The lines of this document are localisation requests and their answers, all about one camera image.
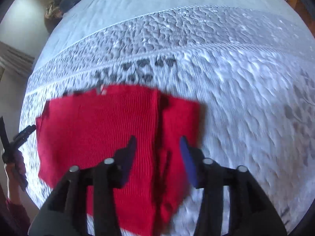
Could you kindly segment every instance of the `person's hand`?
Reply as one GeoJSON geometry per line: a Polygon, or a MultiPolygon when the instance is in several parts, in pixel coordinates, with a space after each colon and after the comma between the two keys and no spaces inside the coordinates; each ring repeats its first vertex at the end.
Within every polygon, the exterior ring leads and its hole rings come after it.
{"type": "MultiPolygon", "coordinates": [[[[26,169],[22,153],[20,151],[16,151],[14,156],[18,172],[24,175],[26,169]]],[[[4,165],[5,172],[7,173],[7,196],[13,204],[21,205],[21,198],[19,195],[19,183],[15,179],[12,172],[12,169],[14,168],[14,163],[8,163],[4,165]]]]}
{"type": "MultiPolygon", "coordinates": [[[[24,158],[23,158],[22,153],[20,151],[16,151],[14,153],[14,158],[15,158],[15,163],[16,163],[18,172],[24,175],[26,172],[26,169],[25,169],[24,158]]],[[[15,179],[12,173],[13,168],[15,168],[14,163],[9,163],[9,164],[4,165],[5,172],[7,173],[7,179],[12,183],[18,184],[18,181],[15,179]]]]}

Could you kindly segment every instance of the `bed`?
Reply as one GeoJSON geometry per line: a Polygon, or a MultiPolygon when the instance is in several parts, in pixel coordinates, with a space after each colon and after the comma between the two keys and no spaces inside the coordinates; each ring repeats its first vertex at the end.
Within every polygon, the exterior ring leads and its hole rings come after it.
{"type": "MultiPolygon", "coordinates": [[[[20,130],[46,100],[100,84],[196,100],[205,156],[247,166],[291,232],[315,198],[314,73],[315,40],[284,0],[82,0],[35,65],[20,130]]],[[[51,189],[37,175],[34,134],[21,151],[27,192],[41,207],[51,189]]],[[[168,234],[193,234],[201,198],[191,189],[168,234]]],[[[222,234],[228,204],[225,191],[222,234]]]]}

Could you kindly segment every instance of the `folded red towel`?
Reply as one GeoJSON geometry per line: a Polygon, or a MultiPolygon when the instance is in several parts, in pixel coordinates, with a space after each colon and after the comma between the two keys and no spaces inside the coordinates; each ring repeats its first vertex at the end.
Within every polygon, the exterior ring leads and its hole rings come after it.
{"type": "MultiPolygon", "coordinates": [[[[39,177],[54,187],[72,165],[95,166],[134,135],[137,151],[129,181],[114,190],[114,199],[119,225],[150,236],[170,221],[187,189],[179,139],[185,135],[196,144],[199,104],[141,86],[112,85],[105,92],[46,103],[36,120],[39,177]]],[[[89,214],[92,196],[90,189],[89,214]]]]}

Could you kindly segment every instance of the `red cloth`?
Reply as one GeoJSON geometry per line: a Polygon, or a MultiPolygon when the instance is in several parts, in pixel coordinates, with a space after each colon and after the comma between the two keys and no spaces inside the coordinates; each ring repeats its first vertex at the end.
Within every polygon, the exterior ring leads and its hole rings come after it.
{"type": "MultiPolygon", "coordinates": [[[[48,101],[37,118],[39,177],[50,187],[72,165],[97,165],[137,138],[129,181],[114,189],[120,227],[153,235],[170,221],[187,190],[179,140],[196,144],[199,104],[141,86],[112,85],[48,101]]],[[[87,212],[93,214],[93,189],[87,212]]]]}

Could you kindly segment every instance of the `black tool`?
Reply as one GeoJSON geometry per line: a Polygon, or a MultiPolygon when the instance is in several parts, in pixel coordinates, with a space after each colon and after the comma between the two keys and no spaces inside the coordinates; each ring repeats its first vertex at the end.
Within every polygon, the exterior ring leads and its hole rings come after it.
{"type": "Polygon", "coordinates": [[[205,158],[198,148],[180,141],[185,170],[195,188],[204,188],[194,236],[220,236],[223,216],[223,186],[229,186],[228,236],[285,236],[286,229],[271,201],[247,167],[221,167],[205,158]]]}
{"type": "Polygon", "coordinates": [[[126,148],[97,166],[80,170],[72,166],[51,192],[31,224],[29,236],[86,236],[86,189],[94,186],[95,236],[121,236],[113,188],[122,188],[128,178],[136,151],[132,136],[126,148]]]}
{"type": "MultiPolygon", "coordinates": [[[[5,131],[3,117],[0,118],[0,138],[3,145],[4,153],[2,154],[2,160],[4,164],[7,163],[15,163],[14,153],[23,145],[28,137],[36,130],[36,126],[27,126],[23,131],[17,134],[13,141],[9,143],[7,138],[7,132],[5,131]]],[[[17,170],[17,165],[15,164],[15,168],[12,170],[12,173],[15,179],[18,181],[21,189],[25,191],[28,182],[26,180],[25,175],[21,175],[17,170]]]]}

